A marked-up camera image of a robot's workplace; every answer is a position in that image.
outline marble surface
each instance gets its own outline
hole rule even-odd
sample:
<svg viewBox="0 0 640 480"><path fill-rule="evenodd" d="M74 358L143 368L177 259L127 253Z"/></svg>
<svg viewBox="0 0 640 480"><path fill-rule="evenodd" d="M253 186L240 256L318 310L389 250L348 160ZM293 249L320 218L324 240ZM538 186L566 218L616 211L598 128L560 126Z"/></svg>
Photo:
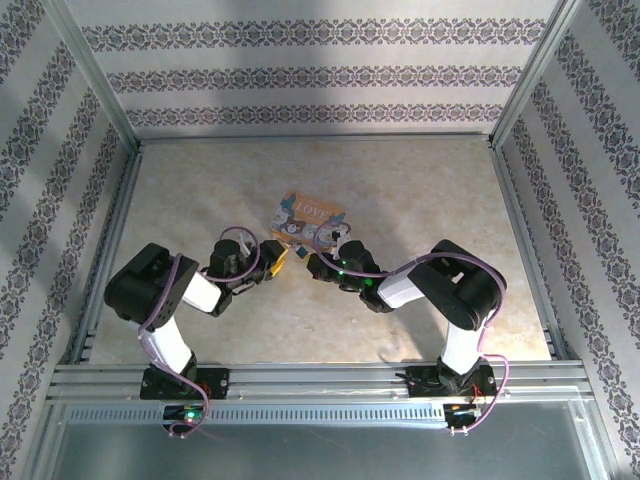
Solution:
<svg viewBox="0 0 640 480"><path fill-rule="evenodd" d="M288 190L346 208L352 238L396 268L448 238L495 266L508 297L485 351L548 359L541 324L482 140L176 143L146 147L114 272L148 242L208 262L230 225L269 236ZM273 281L235 297L219 318L176 312L200 361L435 360L446 320L427 300L375 314L355 294L314 281L292 252ZM92 363L146 363L135 327L104 308Z"/></svg>

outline white wall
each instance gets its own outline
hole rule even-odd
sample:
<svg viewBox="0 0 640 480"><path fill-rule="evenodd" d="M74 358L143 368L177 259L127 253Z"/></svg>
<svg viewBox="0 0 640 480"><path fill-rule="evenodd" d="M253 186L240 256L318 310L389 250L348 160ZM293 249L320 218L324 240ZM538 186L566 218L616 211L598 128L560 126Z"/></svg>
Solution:
<svg viewBox="0 0 640 480"><path fill-rule="evenodd" d="M639 32L637 3L584 2L503 146L564 338L630 477L640 476Z"/></svg>
<svg viewBox="0 0 640 480"><path fill-rule="evenodd" d="M18 476L128 158L37 1L0 0L0 478Z"/></svg>
<svg viewBox="0 0 640 480"><path fill-rule="evenodd" d="M555 0L69 0L142 138L481 131Z"/></svg>

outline floral border pattern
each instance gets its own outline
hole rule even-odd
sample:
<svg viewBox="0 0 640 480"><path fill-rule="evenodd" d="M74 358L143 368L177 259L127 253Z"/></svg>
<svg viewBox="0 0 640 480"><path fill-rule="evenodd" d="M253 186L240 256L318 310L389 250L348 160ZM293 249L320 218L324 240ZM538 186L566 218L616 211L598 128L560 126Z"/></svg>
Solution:
<svg viewBox="0 0 640 480"><path fill-rule="evenodd" d="M8 420L2 425L0 438L0 477L2 478L11 478L12 465L16 461L16 454L22 444L22 435L26 431L26 423L31 415L32 405L36 401L36 393L42 384L41 376L49 360L50 349L58 332L58 325L83 254L93 216L98 208L102 188L113 164L118 142L116 129L113 125L109 125L76 212L76 219L69 232L58 270L49 289L42 317L37 324L37 333L29 347L29 359L24 363L24 371L18 380L18 389L13 394L14 401L7 411Z"/></svg>
<svg viewBox="0 0 640 480"><path fill-rule="evenodd" d="M589 0L589 8L640 81L640 13L631 0Z"/></svg>
<svg viewBox="0 0 640 480"><path fill-rule="evenodd" d="M0 85L45 15L38 0L14 0L0 21Z"/></svg>
<svg viewBox="0 0 640 480"><path fill-rule="evenodd" d="M493 122L502 105L378 104L278 105L127 110L134 127L260 125L287 123Z"/></svg>
<svg viewBox="0 0 640 480"><path fill-rule="evenodd" d="M104 217L104 222L102 224L102 230L100 232L100 239L98 240L98 244L96 245L95 253L93 256L93 262L91 264L91 269L89 270L89 275L87 276L87 282L84 289L84 297L82 298L82 305L80 307L80 311L78 312L78 318L74 324L73 332L69 336L69 342L67 343L67 348L62 356L60 363L61 364L69 364L71 363L71 355L73 353L73 349L78 344L78 342L85 341L85 338L79 338L80 334L80 326L82 324L82 320L89 306L89 300L91 299L91 292L93 291L94 284L97 280L98 267L100 266L100 261L102 259L102 254L107 245L107 232L110 228L111 223L113 222L113 215L115 213L116 204L118 203L118 198L120 197L120 191L125 183L125 176L127 174L127 169L129 168L129 163L134 161L131 155L127 155L125 161L122 165L122 170L120 172L120 176L116 182L116 188L113 192L113 196L111 198L111 203L109 204L109 209L107 210L107 214Z"/></svg>
<svg viewBox="0 0 640 480"><path fill-rule="evenodd" d="M76 66L71 53L63 42L47 64L40 80L27 101L18 124L2 149L0 157L0 222L14 196L14 189L31 161L31 155L40 142L44 127L49 123L53 108L64 91Z"/></svg>
<svg viewBox="0 0 640 480"><path fill-rule="evenodd" d="M620 184L624 185L628 198L632 200L631 205L634 209L640 208L640 148L629 128L617 113L616 106L571 32L562 39L555 56L609 155Z"/></svg>
<svg viewBox="0 0 640 480"><path fill-rule="evenodd" d="M618 306L624 311L623 318L628 322L633 337L638 340L636 348L640 349L640 286L636 283L636 276L630 273L631 264L625 257L624 249L618 246L620 240L613 232L613 225L602 207L589 171L584 166L558 105L544 82L536 85L531 99L583 214L596 253L602 259L607 280L611 283L612 291L617 294Z"/></svg>
<svg viewBox="0 0 640 480"><path fill-rule="evenodd" d="M329 87L512 87L522 69L499 66L366 66L169 70L108 74L116 93Z"/></svg>
<svg viewBox="0 0 640 480"><path fill-rule="evenodd" d="M29 222L22 237L23 243L18 247L16 258L11 262L12 268L7 273L5 285L0 289L0 360L4 358L4 349L11 340L11 331L15 327L15 321L20 317L21 306L40 264L40 255L49 241L49 234L99 107L95 94L88 89L49 172L49 178L32 214L33 220Z"/></svg>
<svg viewBox="0 0 640 480"><path fill-rule="evenodd" d="M105 25L82 31L95 52L124 52L283 45L533 45L544 27L542 18L358 18Z"/></svg>
<svg viewBox="0 0 640 480"><path fill-rule="evenodd" d="M618 424L620 439L627 446L625 453L631 457L631 468L634 474L640 476L639 416L633 412L634 402L626 391L627 383L621 380L622 370L615 362L611 341L605 334L600 314L594 307L591 291L585 282L582 267L577 260L573 243L560 214L560 208L554 199L551 186L522 117L516 121L511 134L529 176L531 188L537 198L542 218L547 226L547 233L555 249L556 259L562 265L562 274L569 297L575 306L578 322L584 330L587 347L593 356L593 363L597 366L598 378L604 385L603 389L608 397L607 404L614 414L613 421ZM513 181L509 162L506 163Z"/></svg>

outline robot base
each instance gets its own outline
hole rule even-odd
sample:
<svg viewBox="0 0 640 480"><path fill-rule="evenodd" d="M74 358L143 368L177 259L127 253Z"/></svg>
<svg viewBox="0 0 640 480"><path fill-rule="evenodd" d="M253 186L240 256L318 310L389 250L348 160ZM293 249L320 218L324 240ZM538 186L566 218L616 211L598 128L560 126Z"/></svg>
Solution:
<svg viewBox="0 0 640 480"><path fill-rule="evenodd" d="M493 397L498 389L496 387L495 376L490 365L479 365L467 384L457 392L447 389L439 379L439 371L436 365L407 367L404 378L407 382L409 397L475 397L477 390L481 396Z"/></svg>
<svg viewBox="0 0 640 480"><path fill-rule="evenodd" d="M228 368L198 368L195 383L200 385L211 400L224 400L229 389ZM184 388L173 377L154 366L147 368L140 387L142 400L202 400L192 388Z"/></svg>

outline mounting plate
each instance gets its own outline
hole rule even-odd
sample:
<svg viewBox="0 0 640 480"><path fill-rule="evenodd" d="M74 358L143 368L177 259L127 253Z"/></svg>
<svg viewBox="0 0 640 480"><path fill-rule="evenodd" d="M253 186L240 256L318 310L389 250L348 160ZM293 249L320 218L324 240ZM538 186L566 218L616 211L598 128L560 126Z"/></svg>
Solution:
<svg viewBox="0 0 640 480"><path fill-rule="evenodd" d="M211 400L224 400L229 390L228 368L198 368L196 383L209 395ZM141 400L200 400L195 391L184 392L174 382L167 381L147 368L142 376L140 387Z"/></svg>
<svg viewBox="0 0 640 480"><path fill-rule="evenodd" d="M409 397L449 397L442 388L438 386L438 372L435 365L430 366L411 366L406 368L408 377L422 380L412 384L407 382L407 390ZM490 365L480 365L478 371L473 375L473 384L482 392L484 397L493 397L498 389L496 386L495 375ZM473 397L473 387L463 390L457 397Z"/></svg>

